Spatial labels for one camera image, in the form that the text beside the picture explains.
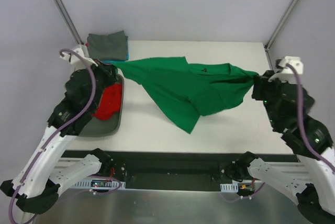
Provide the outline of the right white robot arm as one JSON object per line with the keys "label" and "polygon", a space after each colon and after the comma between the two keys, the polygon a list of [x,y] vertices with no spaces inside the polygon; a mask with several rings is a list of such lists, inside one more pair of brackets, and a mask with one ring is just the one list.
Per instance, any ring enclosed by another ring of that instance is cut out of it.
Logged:
{"label": "right white robot arm", "polygon": [[271,163],[246,152],[231,165],[235,181],[255,178],[290,199],[311,223],[334,223],[334,144],[327,127],[309,116],[314,99],[274,71],[255,78],[252,98],[262,101],[274,132],[298,163]]}

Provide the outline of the green t-shirt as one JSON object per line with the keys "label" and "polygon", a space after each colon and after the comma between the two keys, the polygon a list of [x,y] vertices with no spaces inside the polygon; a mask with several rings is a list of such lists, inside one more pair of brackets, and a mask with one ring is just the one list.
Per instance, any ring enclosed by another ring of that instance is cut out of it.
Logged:
{"label": "green t-shirt", "polygon": [[238,107],[258,76],[230,63],[188,63],[186,57],[146,58],[114,66],[141,85],[166,117],[187,133],[201,116]]}

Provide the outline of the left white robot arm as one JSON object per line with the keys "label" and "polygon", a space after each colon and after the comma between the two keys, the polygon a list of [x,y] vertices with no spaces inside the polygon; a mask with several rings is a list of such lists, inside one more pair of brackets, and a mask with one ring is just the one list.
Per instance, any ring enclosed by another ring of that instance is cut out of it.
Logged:
{"label": "left white robot arm", "polygon": [[54,167],[68,145],[80,135],[96,114],[107,88],[118,81],[112,65],[92,65],[74,71],[65,84],[65,94],[47,121],[43,137],[32,157],[12,180],[3,181],[1,191],[10,197],[9,215],[13,207],[39,215],[48,211],[71,186],[88,176],[111,178],[112,158],[100,148],[63,171]]}

